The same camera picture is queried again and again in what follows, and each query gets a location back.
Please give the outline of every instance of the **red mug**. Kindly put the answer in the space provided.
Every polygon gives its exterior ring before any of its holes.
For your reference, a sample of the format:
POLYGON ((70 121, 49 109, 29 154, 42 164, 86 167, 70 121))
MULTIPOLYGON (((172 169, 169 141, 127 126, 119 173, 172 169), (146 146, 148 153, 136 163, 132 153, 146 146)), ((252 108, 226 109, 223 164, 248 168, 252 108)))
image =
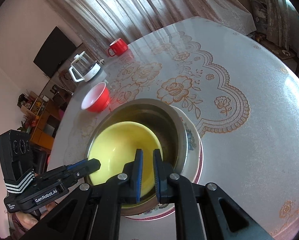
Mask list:
POLYGON ((125 43, 125 41, 123 41, 121 38, 119 38, 116 41, 111 43, 107 52, 111 57, 114 57, 115 55, 116 56, 122 55, 127 50, 128 50, 127 44, 125 43))

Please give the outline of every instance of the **glass kettle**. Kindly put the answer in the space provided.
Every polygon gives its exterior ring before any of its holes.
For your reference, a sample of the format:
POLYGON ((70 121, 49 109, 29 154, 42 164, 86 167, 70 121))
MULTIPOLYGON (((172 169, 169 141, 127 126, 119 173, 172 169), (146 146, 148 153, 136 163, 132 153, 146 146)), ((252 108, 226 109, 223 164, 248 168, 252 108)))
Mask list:
POLYGON ((91 59, 90 56, 83 51, 81 54, 77 54, 74 57, 73 62, 69 68, 69 73, 75 82, 89 81, 96 73, 100 70, 100 66, 91 59))

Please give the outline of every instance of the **stainless steel pot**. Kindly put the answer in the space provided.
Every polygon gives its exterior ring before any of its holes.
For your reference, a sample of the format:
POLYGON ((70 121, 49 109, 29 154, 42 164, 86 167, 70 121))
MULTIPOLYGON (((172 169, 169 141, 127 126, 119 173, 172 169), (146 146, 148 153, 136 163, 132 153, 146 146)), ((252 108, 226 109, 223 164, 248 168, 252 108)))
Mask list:
MULTIPOLYGON (((176 173, 181 174, 187 157, 187 136, 178 113, 166 103, 155 99, 137 99, 125 103, 96 127, 86 149, 87 155, 95 138, 112 124, 124 121, 138 122, 151 129, 159 139, 163 149, 163 160, 171 163, 176 173)), ((141 198, 137 205, 123 206, 121 215, 143 213, 158 204, 153 188, 141 198)))

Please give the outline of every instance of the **floral pattern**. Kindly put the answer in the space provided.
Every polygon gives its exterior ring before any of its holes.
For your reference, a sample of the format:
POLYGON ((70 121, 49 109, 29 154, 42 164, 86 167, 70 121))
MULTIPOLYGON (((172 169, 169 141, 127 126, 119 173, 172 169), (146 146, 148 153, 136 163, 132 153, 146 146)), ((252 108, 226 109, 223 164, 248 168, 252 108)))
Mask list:
POLYGON ((188 111, 194 109, 198 119, 201 115, 201 110, 196 104, 202 103, 203 100, 196 99, 197 95, 190 93, 190 90, 191 92, 192 90, 201 91, 199 87, 193 85, 192 78, 180 75, 164 82, 157 91, 157 98, 169 105, 173 102, 182 101, 182 107, 187 108, 188 111))
POLYGON ((139 93, 139 84, 128 84, 119 89, 111 98, 110 111, 114 110, 121 104, 132 101, 139 93))
POLYGON ((187 123, 184 123, 186 135, 187 135, 187 149, 190 151, 194 151, 197 147, 197 144, 195 143, 195 138, 193 136, 192 131, 187 127, 187 123))
POLYGON ((283 220, 283 225, 279 229, 270 232, 271 236, 276 236, 287 229, 299 217, 299 203, 296 200, 285 201, 280 209, 279 217, 283 220))
POLYGON ((215 98, 214 103, 218 109, 223 109, 220 111, 222 114, 228 115, 228 112, 232 110, 230 105, 231 100, 226 96, 220 96, 215 98))
POLYGON ((292 200, 285 201, 280 210, 280 218, 286 218, 293 211, 293 204, 292 200))
POLYGON ((157 91, 157 97, 169 105, 173 102, 179 102, 190 93, 189 89, 193 85, 192 82, 193 80, 187 76, 170 78, 157 91))
POLYGON ((190 54, 187 51, 179 52, 176 55, 174 55, 173 60, 175 61, 184 61, 188 59, 190 54))
POLYGON ((166 208, 167 206, 168 206, 168 204, 158 204, 156 207, 144 212, 143 214, 144 215, 151 214, 154 210, 163 209, 163 208, 166 208))
POLYGON ((214 75, 213 74, 207 74, 205 78, 207 80, 212 80, 212 79, 214 79, 214 75))
POLYGON ((281 71, 284 73, 284 74, 288 74, 288 70, 286 68, 281 68, 281 71))
POLYGON ((115 90, 119 90, 121 87, 122 87, 121 83, 115 80, 111 84, 109 84, 108 89, 110 91, 115 91, 115 90))
POLYGON ((161 63, 150 63, 144 66, 139 66, 136 71, 132 74, 131 79, 135 83, 149 83, 156 78, 162 69, 161 63))
POLYGON ((140 67, 139 61, 125 64, 124 67, 122 67, 119 70, 119 74, 117 75, 116 80, 122 81, 122 80, 128 79, 135 73, 135 71, 137 70, 138 67, 140 67))
POLYGON ((152 54, 157 55, 162 53, 163 51, 168 51, 172 45, 170 43, 164 43, 159 45, 158 47, 152 48, 152 54))

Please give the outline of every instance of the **white kettle base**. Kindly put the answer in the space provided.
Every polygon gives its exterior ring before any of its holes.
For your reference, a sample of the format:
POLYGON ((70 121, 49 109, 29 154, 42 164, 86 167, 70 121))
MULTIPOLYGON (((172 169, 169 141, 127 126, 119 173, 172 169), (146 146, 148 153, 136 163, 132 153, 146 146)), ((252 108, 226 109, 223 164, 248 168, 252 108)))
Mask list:
POLYGON ((96 63, 95 66, 85 75, 83 76, 85 82, 90 81, 93 76, 95 76, 100 70, 100 66, 96 63))

